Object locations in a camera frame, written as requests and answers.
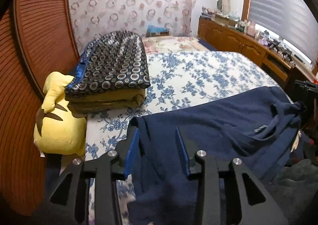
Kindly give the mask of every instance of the white and blue bedsheet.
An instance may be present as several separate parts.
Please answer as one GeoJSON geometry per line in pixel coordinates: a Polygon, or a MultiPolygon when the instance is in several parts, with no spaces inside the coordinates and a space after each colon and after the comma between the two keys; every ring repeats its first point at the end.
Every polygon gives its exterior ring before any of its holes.
{"type": "MultiPolygon", "coordinates": [[[[177,110],[262,86],[279,85],[245,56],[235,52],[171,52],[147,55],[151,87],[137,109],[92,114],[87,121],[85,160],[98,158],[126,139],[134,116],[177,110]]],[[[94,181],[89,192],[89,220],[94,224],[94,181]]],[[[123,224],[129,224],[127,202],[135,199],[131,176],[117,182],[123,224]]]]}

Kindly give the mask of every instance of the wooden dresser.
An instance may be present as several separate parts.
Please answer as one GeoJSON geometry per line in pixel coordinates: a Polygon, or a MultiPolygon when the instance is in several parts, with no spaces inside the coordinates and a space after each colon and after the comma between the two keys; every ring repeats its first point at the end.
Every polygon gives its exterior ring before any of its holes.
{"type": "Polygon", "coordinates": [[[237,30],[222,26],[211,20],[199,19],[199,38],[214,46],[218,51],[238,52],[249,58],[269,74],[291,96],[295,80],[313,82],[315,76],[302,63],[291,68],[268,47],[237,30]]]}

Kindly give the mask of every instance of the cabinet door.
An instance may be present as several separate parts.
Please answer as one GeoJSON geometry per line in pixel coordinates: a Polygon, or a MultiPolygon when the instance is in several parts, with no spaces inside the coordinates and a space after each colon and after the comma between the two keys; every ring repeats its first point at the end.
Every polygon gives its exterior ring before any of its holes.
{"type": "Polygon", "coordinates": [[[224,51],[225,45],[223,43],[224,32],[222,31],[223,27],[212,25],[206,34],[206,42],[214,46],[218,51],[224,51]]]}
{"type": "Polygon", "coordinates": [[[225,47],[224,51],[239,52],[241,46],[240,37],[233,32],[226,31],[223,44],[225,47]]]}
{"type": "Polygon", "coordinates": [[[250,41],[242,41],[241,46],[242,55],[246,56],[248,59],[253,61],[258,66],[262,65],[263,59],[265,57],[266,51],[264,48],[256,43],[250,41]]]}
{"type": "Polygon", "coordinates": [[[198,29],[199,38],[206,41],[206,34],[208,33],[208,29],[209,29],[209,23],[207,23],[207,20],[200,19],[199,20],[199,29],[198,29]]]}

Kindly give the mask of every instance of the metal screw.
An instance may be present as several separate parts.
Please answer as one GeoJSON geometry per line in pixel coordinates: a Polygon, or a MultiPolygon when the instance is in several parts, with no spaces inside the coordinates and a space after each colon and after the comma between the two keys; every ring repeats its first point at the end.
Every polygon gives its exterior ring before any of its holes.
{"type": "Polygon", "coordinates": [[[200,157],[204,157],[206,155],[206,152],[204,150],[198,150],[197,155],[199,155],[200,157]]]}
{"type": "Polygon", "coordinates": [[[79,164],[81,164],[82,160],[80,158],[75,158],[75,159],[73,159],[72,162],[74,165],[79,165],[79,164]]]}
{"type": "Polygon", "coordinates": [[[117,155],[117,151],[110,150],[109,152],[107,152],[107,155],[110,156],[110,157],[115,157],[117,155]]]}
{"type": "Polygon", "coordinates": [[[241,160],[240,158],[235,158],[235,159],[233,160],[233,163],[234,163],[235,165],[241,165],[241,164],[242,164],[242,160],[241,160]]]}

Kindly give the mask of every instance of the window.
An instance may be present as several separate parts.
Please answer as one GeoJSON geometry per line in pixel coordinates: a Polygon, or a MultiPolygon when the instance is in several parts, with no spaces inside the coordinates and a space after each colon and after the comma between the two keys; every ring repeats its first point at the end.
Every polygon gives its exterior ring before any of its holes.
{"type": "Polygon", "coordinates": [[[304,61],[316,61],[318,23],[303,0],[251,0],[248,19],[284,38],[304,61]]]}
{"type": "Polygon", "coordinates": [[[293,44],[289,43],[286,39],[283,40],[283,43],[294,54],[296,54],[297,56],[300,56],[300,59],[302,59],[305,62],[305,64],[307,64],[307,65],[311,64],[311,60],[302,51],[300,51],[297,47],[295,47],[293,44]]]}
{"type": "Polygon", "coordinates": [[[261,32],[264,32],[265,30],[267,30],[270,37],[275,38],[277,40],[282,40],[281,42],[282,42],[282,44],[285,45],[285,47],[290,49],[293,54],[297,55],[301,60],[303,60],[303,62],[306,65],[308,65],[308,67],[311,67],[312,61],[302,51],[300,51],[297,47],[295,47],[292,43],[288,42],[286,39],[283,39],[278,34],[274,33],[273,31],[271,31],[271,30],[269,30],[269,29],[267,29],[259,24],[255,24],[255,29],[260,30],[261,32]]]}
{"type": "Polygon", "coordinates": [[[261,32],[264,32],[265,30],[268,31],[269,35],[275,39],[279,39],[279,35],[277,35],[276,33],[274,33],[273,31],[270,31],[269,29],[261,26],[261,25],[258,25],[258,24],[255,24],[255,29],[256,30],[260,30],[261,32]]]}

